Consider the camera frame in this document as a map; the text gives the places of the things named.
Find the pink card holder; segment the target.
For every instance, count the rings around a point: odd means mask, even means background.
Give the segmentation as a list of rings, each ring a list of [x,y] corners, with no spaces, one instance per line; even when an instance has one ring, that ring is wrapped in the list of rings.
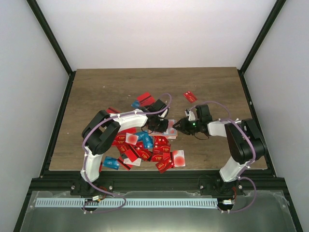
[[[176,123],[175,119],[169,119],[168,123],[168,128],[165,132],[156,132],[156,131],[151,131],[148,130],[149,134],[151,136],[165,136],[165,137],[177,137],[178,136],[178,131],[173,128],[173,125]]]

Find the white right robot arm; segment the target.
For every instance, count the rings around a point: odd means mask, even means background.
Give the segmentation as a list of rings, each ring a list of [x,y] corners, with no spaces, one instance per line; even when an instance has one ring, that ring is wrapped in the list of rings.
[[[230,158],[219,171],[220,179],[214,183],[216,192],[225,195],[232,189],[231,182],[240,180],[243,172],[264,156],[268,148],[252,118],[214,120],[208,103],[206,101],[186,109],[185,117],[176,122],[173,128],[186,135],[202,133],[207,137],[219,136],[227,139]]]

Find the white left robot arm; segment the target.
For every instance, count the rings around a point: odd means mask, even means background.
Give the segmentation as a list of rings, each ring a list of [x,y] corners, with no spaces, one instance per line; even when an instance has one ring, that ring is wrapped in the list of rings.
[[[148,106],[124,113],[99,111],[82,132],[84,162],[80,171],[83,178],[82,190],[87,195],[98,191],[99,167],[103,154],[110,149],[119,132],[131,128],[147,126],[153,132],[165,132],[168,120],[165,119],[169,104],[157,100]]]

